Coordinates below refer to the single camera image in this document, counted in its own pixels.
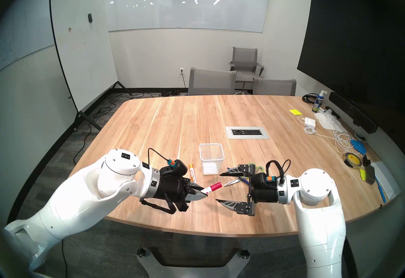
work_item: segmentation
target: charging cable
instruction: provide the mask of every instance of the charging cable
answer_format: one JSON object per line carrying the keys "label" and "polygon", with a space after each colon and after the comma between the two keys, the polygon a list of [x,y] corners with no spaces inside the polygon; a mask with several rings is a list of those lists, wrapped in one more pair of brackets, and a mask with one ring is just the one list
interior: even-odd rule
{"label": "charging cable", "polygon": [[311,134],[311,135],[315,134],[317,136],[322,136],[322,137],[327,137],[329,139],[334,139],[335,140],[335,147],[336,147],[336,150],[338,151],[339,154],[345,154],[350,149],[353,148],[353,144],[350,142],[353,139],[353,137],[351,137],[349,135],[349,133],[347,133],[347,131],[340,132],[340,131],[332,130],[333,137],[326,136],[326,135],[321,135],[321,134],[316,133],[315,127],[309,126],[307,123],[305,123],[304,118],[298,117],[297,119],[298,119],[298,121],[300,121],[301,123],[303,123],[305,125],[305,128],[304,128],[305,133]]}

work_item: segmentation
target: white mesh basket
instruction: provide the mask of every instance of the white mesh basket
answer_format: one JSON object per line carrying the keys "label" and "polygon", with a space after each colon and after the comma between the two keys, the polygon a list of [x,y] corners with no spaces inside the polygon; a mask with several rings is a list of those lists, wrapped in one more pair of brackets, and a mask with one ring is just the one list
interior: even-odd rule
{"label": "white mesh basket", "polygon": [[225,159],[221,144],[200,144],[202,174],[218,174]]}

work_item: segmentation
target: wooden table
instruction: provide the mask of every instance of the wooden table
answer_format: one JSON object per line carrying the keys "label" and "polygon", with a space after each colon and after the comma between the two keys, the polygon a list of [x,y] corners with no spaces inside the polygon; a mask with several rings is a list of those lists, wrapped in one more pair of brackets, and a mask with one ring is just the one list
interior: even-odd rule
{"label": "wooden table", "polygon": [[[336,182],[347,222],[361,218],[382,204],[376,184],[361,180],[358,170],[343,163],[343,154],[335,141],[304,133],[304,125],[288,110],[297,109],[313,117],[311,106],[301,97],[292,96],[180,96],[126,101],[103,127],[86,150],[72,174],[94,163],[110,149],[123,148],[147,162],[147,149],[152,147],[171,159],[186,165],[193,163],[197,183],[207,187],[218,181],[224,185],[234,177],[202,175],[199,158],[200,143],[221,143],[226,167],[254,162],[264,166],[276,159],[281,164],[291,159],[288,174],[299,177],[309,168],[325,170]],[[270,139],[228,139],[225,126],[263,126]],[[333,136],[320,125],[317,132]],[[378,157],[367,148],[372,161]],[[151,166],[161,168],[165,161],[151,152]],[[278,175],[275,167],[271,174]],[[187,212],[166,214],[141,205],[129,196],[107,218],[136,226],[198,235],[252,237],[297,233],[294,204],[259,203],[254,217],[238,215],[215,199],[245,201],[247,185],[242,182],[222,187],[208,198],[189,204]],[[166,206],[166,202],[150,199]],[[319,206],[328,206],[323,200]]]}

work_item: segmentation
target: yellow sticky note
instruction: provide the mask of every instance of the yellow sticky note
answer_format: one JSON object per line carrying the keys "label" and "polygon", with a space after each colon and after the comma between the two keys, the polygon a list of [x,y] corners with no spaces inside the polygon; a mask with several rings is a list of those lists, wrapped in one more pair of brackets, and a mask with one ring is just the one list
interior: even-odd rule
{"label": "yellow sticky note", "polygon": [[361,179],[363,181],[366,181],[366,171],[363,169],[359,169],[359,170],[360,170]]}
{"label": "yellow sticky note", "polygon": [[302,113],[299,112],[297,109],[289,110],[294,115],[301,115]]}

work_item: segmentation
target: gray mesh chair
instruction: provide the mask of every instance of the gray mesh chair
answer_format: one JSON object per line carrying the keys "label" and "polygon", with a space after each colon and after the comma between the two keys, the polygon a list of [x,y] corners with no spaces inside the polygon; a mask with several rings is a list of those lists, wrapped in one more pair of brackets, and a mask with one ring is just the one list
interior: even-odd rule
{"label": "gray mesh chair", "polygon": [[294,79],[254,79],[253,95],[295,96]]}
{"label": "gray mesh chair", "polygon": [[233,95],[236,72],[191,68],[187,95]]}
{"label": "gray mesh chair", "polygon": [[260,78],[265,68],[257,63],[257,49],[233,47],[232,61],[229,64],[231,65],[231,71],[235,70],[237,72],[236,82],[243,83],[242,91],[236,94],[248,94],[245,91],[245,84],[253,83],[255,77]]}

